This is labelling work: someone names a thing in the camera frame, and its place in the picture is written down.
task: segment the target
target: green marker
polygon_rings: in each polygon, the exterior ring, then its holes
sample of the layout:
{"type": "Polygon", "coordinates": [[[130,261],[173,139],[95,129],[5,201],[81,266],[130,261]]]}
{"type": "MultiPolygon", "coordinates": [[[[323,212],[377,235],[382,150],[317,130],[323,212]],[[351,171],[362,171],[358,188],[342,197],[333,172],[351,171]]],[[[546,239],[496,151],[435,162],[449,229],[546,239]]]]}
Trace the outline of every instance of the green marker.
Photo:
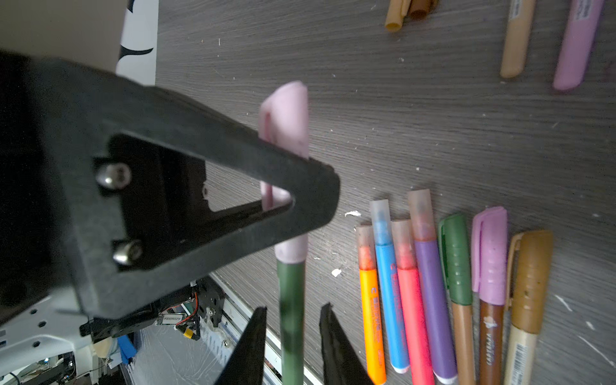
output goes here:
{"type": "Polygon", "coordinates": [[[439,223],[439,252],[445,287],[452,300],[458,381],[460,385],[474,385],[471,256],[464,215],[454,214],[439,223]]]}

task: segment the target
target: translucent cap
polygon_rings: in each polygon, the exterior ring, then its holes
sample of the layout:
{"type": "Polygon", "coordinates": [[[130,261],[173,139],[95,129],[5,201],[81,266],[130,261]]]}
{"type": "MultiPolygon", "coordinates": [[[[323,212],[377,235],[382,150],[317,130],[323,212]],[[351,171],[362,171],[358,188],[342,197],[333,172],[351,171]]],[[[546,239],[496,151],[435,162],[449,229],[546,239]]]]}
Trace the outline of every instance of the translucent cap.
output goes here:
{"type": "Polygon", "coordinates": [[[411,221],[408,219],[392,221],[391,234],[394,237],[395,263],[398,269],[410,270],[417,267],[411,235],[411,221]]]}
{"type": "Polygon", "coordinates": [[[408,210],[411,213],[411,222],[413,224],[413,238],[420,242],[436,240],[430,190],[409,192],[408,210]]]}
{"type": "Polygon", "coordinates": [[[375,238],[372,233],[372,226],[361,225],[355,228],[357,231],[357,255],[359,257],[359,268],[361,270],[375,270],[375,238]]]}
{"type": "Polygon", "coordinates": [[[389,201],[370,202],[370,213],[372,214],[372,226],[375,233],[375,243],[377,245],[389,245],[391,240],[391,225],[389,220],[389,201]]]}

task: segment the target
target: green cap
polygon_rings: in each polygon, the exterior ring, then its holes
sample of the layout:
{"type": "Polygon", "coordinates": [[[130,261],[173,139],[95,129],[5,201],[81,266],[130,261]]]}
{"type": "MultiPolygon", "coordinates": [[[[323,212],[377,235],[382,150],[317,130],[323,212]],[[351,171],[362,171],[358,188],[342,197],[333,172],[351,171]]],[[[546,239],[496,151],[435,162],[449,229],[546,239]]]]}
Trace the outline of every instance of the green cap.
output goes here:
{"type": "Polygon", "coordinates": [[[439,223],[439,253],[452,302],[472,305],[471,256],[464,215],[454,214],[439,223]]]}

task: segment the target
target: silver screw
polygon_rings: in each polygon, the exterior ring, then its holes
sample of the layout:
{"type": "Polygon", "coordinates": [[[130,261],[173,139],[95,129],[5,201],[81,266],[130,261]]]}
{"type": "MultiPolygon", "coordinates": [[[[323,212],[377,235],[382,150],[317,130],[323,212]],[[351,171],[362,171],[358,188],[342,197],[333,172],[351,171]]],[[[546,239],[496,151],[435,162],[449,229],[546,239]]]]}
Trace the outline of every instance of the silver screw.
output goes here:
{"type": "Polygon", "coordinates": [[[96,181],[109,190],[121,190],[131,180],[131,168],[126,163],[106,163],[96,172],[96,181]]]}
{"type": "Polygon", "coordinates": [[[144,249],[141,247],[140,240],[122,242],[116,247],[113,253],[113,260],[124,266],[131,266],[141,257],[144,249]]]}

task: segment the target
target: black curved marking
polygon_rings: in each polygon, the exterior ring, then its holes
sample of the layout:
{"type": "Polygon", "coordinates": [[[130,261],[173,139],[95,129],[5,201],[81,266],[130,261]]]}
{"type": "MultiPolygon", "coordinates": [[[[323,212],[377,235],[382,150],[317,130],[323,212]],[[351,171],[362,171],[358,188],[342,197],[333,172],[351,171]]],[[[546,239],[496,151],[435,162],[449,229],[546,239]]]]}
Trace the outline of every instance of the black curved marking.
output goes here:
{"type": "Polygon", "coordinates": [[[132,49],[128,49],[124,46],[120,46],[120,57],[119,59],[122,59],[124,56],[128,56],[128,55],[145,55],[145,54],[149,54],[150,52],[152,52],[154,50],[154,48],[150,48],[150,49],[144,49],[142,51],[134,51],[132,49]]]}

